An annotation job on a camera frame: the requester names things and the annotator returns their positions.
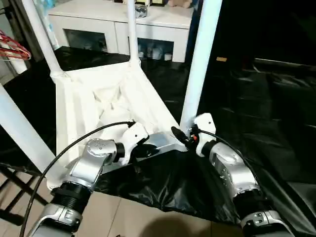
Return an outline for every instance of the tiled floor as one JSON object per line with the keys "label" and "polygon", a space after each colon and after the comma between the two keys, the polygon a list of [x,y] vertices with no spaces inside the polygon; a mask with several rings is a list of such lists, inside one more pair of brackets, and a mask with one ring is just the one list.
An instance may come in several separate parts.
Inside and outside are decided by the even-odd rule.
{"label": "tiled floor", "polygon": [[[19,174],[22,180],[29,175]],[[0,183],[5,178],[0,174]],[[0,194],[0,207],[5,208],[19,192],[10,185]],[[39,194],[51,199],[43,183]],[[13,213],[24,215],[28,195],[24,195]],[[27,232],[41,213],[43,206],[34,202],[28,220]],[[0,219],[0,237],[17,237],[20,227]],[[76,237],[242,237],[239,228],[211,223],[177,212],[162,212],[139,203],[101,193],[93,193],[84,211],[83,221]]]}

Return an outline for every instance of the glass cabinet door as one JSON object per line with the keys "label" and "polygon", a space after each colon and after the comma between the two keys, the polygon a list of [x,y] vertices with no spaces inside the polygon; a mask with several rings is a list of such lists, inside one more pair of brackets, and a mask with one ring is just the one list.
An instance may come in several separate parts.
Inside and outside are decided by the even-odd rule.
{"label": "glass cabinet door", "polygon": [[138,56],[140,59],[172,60],[174,42],[138,38]]}
{"label": "glass cabinet door", "polygon": [[49,15],[59,46],[117,53],[114,22]]}
{"label": "glass cabinet door", "polygon": [[64,29],[69,47],[108,52],[103,33]]}
{"label": "glass cabinet door", "polygon": [[[128,24],[115,22],[118,53],[129,55]],[[184,62],[188,29],[136,24],[138,56],[141,59]]]}

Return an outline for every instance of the white metal pole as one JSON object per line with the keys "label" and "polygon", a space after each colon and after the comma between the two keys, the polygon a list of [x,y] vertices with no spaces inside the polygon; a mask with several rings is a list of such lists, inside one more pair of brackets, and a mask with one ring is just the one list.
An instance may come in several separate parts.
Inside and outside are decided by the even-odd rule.
{"label": "white metal pole", "polygon": [[135,2],[127,0],[127,15],[128,15],[128,33],[129,33],[129,52],[131,64],[140,63],[138,58],[138,43],[136,36],[136,17],[135,17]]}
{"label": "white metal pole", "polygon": [[53,75],[63,74],[58,61],[55,57],[54,51],[50,45],[49,39],[46,35],[46,31],[41,23],[38,12],[32,0],[22,0],[26,14],[31,22],[32,28],[38,39],[40,48],[44,54],[46,62],[49,66],[50,73]]}
{"label": "white metal pole", "polygon": [[197,115],[221,5],[222,0],[204,0],[203,3],[180,121],[180,127],[186,134],[189,133],[193,118]]}
{"label": "white metal pole", "polygon": [[[0,124],[41,172],[55,158],[1,84]],[[51,184],[58,184],[64,171],[64,167],[57,163],[49,170],[46,178]]]}

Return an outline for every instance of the floor tile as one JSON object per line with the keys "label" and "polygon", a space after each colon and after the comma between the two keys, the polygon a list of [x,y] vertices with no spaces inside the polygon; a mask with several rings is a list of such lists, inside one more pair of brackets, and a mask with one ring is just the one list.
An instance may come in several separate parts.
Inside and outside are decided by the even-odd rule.
{"label": "floor tile", "polygon": [[94,192],[83,212],[78,237],[106,237],[120,202],[119,197]]}
{"label": "floor tile", "polygon": [[109,237],[210,237],[210,234],[209,221],[122,199]]}
{"label": "floor tile", "polygon": [[[36,181],[37,181],[37,179],[31,185],[32,188],[34,188]],[[39,187],[38,194],[40,194],[47,201],[51,200],[52,196],[50,195],[50,190],[46,186],[45,180],[43,180],[43,182],[41,183],[41,185]],[[14,207],[12,212],[18,213],[19,215],[24,216],[29,199],[30,199],[30,196],[28,194],[24,194],[22,196],[22,198],[18,201],[18,203],[16,204],[16,206]],[[33,224],[35,223],[35,221],[38,219],[39,215],[41,214],[43,208],[44,208],[44,206],[42,204],[40,204],[38,201],[35,200],[33,202],[31,213],[30,213],[28,223],[26,226],[25,234],[27,234],[29,232],[29,230],[31,229],[31,227],[33,226]],[[8,223],[7,229],[6,229],[3,237],[18,236],[19,232],[20,232],[19,226],[15,226],[11,223]]]}

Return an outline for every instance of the white fabric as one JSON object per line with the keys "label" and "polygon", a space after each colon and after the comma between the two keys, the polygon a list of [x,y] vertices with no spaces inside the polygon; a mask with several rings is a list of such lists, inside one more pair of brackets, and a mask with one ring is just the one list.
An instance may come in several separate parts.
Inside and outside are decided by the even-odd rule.
{"label": "white fabric", "polygon": [[[139,66],[129,62],[65,72],[56,81],[57,153],[82,135],[112,122],[135,120],[149,134],[169,132],[177,122]],[[90,138],[119,139],[126,125],[100,131]],[[77,158],[87,140],[61,158]]]}

